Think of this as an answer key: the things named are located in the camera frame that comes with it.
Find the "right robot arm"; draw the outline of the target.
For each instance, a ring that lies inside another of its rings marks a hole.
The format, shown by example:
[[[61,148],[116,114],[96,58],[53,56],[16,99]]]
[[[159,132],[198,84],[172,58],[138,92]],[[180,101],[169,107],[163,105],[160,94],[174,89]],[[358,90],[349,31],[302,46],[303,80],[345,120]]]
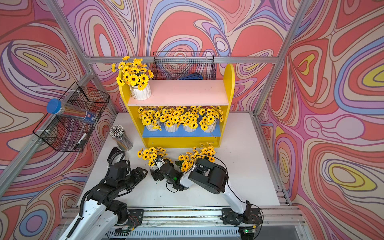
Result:
[[[176,191],[188,190],[197,185],[214,195],[221,196],[230,206],[229,209],[222,209],[221,220],[225,225],[252,224],[258,227],[264,222],[261,209],[241,198],[232,189],[228,170],[222,165],[199,157],[190,170],[181,173],[169,160],[158,158],[150,164],[150,173],[155,181],[165,179]]]

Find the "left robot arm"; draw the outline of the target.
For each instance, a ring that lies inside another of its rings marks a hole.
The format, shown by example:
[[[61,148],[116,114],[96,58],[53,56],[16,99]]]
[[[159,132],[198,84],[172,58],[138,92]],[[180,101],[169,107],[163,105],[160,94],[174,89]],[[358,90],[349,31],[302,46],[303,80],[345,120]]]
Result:
[[[143,222],[143,210],[130,210],[119,201],[146,178],[148,170],[131,168],[126,153],[114,147],[102,180],[87,191],[80,202],[79,213],[60,236],[61,240],[101,240],[114,226],[129,233]]]

